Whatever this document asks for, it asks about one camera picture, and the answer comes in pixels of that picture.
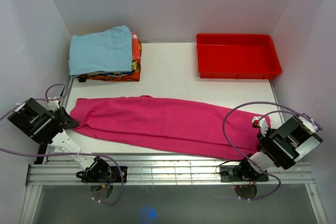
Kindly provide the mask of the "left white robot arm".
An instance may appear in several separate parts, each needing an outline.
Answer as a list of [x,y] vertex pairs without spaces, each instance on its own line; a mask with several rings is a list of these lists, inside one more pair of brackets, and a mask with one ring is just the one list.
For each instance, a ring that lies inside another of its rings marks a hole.
[[81,168],[76,177],[82,182],[104,183],[111,178],[111,168],[105,160],[85,152],[71,140],[66,129],[77,128],[79,123],[57,101],[52,101],[47,110],[30,98],[7,119],[37,144],[46,144],[70,156]]

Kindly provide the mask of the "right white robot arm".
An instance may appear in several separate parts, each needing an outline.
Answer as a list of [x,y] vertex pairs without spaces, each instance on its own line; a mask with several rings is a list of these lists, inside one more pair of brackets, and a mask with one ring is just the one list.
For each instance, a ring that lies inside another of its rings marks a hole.
[[266,119],[259,116],[253,118],[252,125],[259,129],[259,145],[257,152],[249,154],[236,168],[242,180],[266,182],[269,167],[287,170],[323,142],[317,134],[319,128],[302,116],[292,116],[277,129],[270,128]]

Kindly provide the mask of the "pink trousers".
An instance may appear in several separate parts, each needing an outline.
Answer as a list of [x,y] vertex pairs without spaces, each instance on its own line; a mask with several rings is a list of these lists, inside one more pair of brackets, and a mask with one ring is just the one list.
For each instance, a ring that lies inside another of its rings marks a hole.
[[166,152],[240,159],[259,144],[252,113],[202,102],[147,95],[79,98],[70,116],[79,134]]

